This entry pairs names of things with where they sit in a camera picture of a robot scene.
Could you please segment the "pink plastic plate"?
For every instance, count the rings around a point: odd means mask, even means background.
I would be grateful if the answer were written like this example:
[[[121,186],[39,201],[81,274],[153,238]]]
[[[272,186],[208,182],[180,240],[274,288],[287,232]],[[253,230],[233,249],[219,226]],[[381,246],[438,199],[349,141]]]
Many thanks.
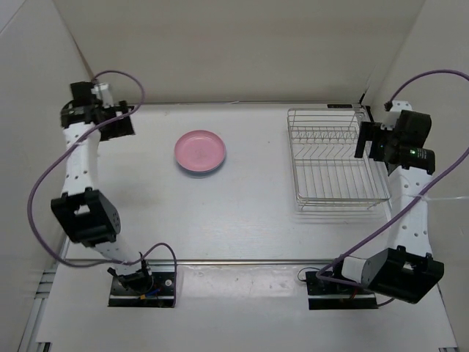
[[[226,146],[215,133],[194,130],[183,134],[174,146],[176,162],[195,172],[208,171],[220,166],[226,157]]]

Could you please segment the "blue plastic plate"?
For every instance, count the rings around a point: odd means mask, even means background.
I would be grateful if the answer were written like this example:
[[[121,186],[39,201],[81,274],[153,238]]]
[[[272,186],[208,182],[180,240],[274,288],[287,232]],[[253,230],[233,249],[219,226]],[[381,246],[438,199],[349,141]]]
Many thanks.
[[[222,169],[222,166],[218,166],[214,169],[210,169],[208,171],[203,171],[203,172],[195,172],[195,171],[192,171],[192,170],[189,170],[189,169],[186,169],[182,166],[178,166],[178,169],[181,171],[181,173],[183,173],[184,175],[187,175],[188,177],[191,177],[191,178],[205,178],[205,177],[210,177],[214,174],[216,174],[219,169]]]

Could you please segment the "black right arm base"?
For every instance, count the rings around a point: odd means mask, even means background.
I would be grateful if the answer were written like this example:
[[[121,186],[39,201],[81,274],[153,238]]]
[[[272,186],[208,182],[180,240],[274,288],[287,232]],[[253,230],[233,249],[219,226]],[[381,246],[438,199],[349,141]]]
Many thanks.
[[[377,309],[376,295],[364,289],[326,282],[316,277],[318,268],[305,267],[298,271],[297,279],[306,285],[309,310]]]

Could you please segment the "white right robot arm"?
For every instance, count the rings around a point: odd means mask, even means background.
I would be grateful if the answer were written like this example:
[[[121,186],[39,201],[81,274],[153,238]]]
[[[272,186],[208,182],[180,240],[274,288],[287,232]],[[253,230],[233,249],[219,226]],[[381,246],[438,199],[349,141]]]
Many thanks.
[[[428,238],[428,206],[418,195],[432,180],[435,154],[424,148],[432,127],[428,114],[409,109],[393,112],[394,122],[362,122],[355,157],[382,162],[391,187],[391,215],[387,246],[368,259],[348,256],[329,275],[337,293],[355,283],[410,304],[418,303],[443,277],[444,265],[432,257]]]

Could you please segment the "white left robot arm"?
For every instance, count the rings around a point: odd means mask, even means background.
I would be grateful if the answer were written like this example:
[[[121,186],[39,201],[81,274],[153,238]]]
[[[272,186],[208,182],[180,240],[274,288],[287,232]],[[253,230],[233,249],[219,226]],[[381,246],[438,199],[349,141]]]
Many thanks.
[[[114,103],[108,84],[80,81],[70,89],[73,99],[61,110],[61,125],[67,146],[74,150],[66,158],[62,194],[51,200],[51,210],[73,243],[115,260],[111,275],[137,293],[146,293],[154,276],[141,253],[120,237],[118,211],[98,188],[98,146],[133,135],[130,117],[120,117],[132,107],[124,100]]]

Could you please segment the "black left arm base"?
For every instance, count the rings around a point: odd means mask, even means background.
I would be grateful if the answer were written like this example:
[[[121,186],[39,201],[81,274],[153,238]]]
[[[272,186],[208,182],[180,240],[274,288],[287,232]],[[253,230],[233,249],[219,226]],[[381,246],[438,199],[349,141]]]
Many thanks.
[[[175,308],[177,303],[177,264],[172,268],[148,265],[136,274],[118,275],[109,268],[112,282],[109,307]]]

